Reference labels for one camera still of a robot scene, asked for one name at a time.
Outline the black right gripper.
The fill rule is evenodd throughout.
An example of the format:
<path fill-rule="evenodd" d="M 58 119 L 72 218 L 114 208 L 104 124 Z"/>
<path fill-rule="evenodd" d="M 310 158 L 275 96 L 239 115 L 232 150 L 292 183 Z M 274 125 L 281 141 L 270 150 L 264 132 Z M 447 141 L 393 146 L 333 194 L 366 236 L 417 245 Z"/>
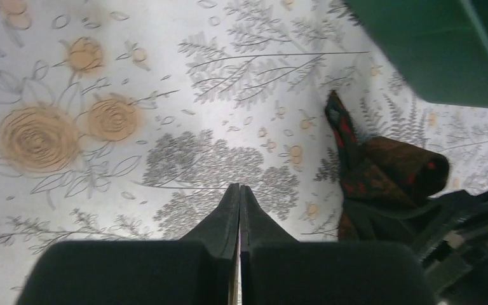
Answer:
<path fill-rule="evenodd" d="M 344 211 L 358 239 L 408 246 L 440 301 L 488 304 L 488 191 L 456 191 L 419 208 L 346 200 Z"/>

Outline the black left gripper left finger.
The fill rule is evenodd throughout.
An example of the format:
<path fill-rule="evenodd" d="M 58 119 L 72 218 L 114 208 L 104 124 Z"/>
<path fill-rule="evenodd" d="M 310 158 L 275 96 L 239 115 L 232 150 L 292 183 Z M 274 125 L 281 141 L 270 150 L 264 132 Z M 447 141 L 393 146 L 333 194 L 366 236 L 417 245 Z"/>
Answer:
<path fill-rule="evenodd" d="M 178 240 L 62 241 L 39 258 L 19 304 L 234 304 L 240 187 Z"/>

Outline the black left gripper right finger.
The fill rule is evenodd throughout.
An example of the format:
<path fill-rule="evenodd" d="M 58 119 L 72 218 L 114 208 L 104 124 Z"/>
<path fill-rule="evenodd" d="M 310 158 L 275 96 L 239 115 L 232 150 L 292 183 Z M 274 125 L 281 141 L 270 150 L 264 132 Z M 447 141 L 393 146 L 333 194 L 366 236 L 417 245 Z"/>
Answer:
<path fill-rule="evenodd" d="M 398 243 L 304 242 L 240 189 L 244 304 L 434 304 L 414 254 Z"/>

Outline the brown red floral tie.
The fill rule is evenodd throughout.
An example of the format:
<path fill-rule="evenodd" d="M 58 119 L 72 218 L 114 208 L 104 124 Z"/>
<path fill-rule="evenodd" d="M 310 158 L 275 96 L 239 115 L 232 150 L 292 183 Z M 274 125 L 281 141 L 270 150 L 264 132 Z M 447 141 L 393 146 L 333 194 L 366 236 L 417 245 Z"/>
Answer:
<path fill-rule="evenodd" d="M 382 136 L 358 143 L 335 91 L 328 95 L 325 115 L 335 136 L 344 197 L 338 239 L 411 243 L 429 211 L 429 197 L 446 186 L 447 158 Z"/>

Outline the green compartment organizer tray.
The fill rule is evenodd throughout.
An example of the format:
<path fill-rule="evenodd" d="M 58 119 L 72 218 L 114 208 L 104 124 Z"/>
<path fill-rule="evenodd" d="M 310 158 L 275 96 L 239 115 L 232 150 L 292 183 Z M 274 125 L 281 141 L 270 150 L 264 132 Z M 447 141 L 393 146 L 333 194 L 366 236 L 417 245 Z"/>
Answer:
<path fill-rule="evenodd" d="M 421 99 L 488 108 L 488 1 L 349 1 Z"/>

